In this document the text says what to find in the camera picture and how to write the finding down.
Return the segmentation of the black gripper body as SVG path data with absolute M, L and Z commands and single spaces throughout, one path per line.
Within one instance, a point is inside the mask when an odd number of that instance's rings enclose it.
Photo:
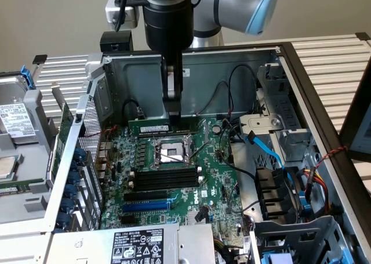
M 191 0 L 174 5 L 143 7 L 147 45 L 159 52 L 168 66 L 182 65 L 182 51 L 194 37 L 194 18 Z

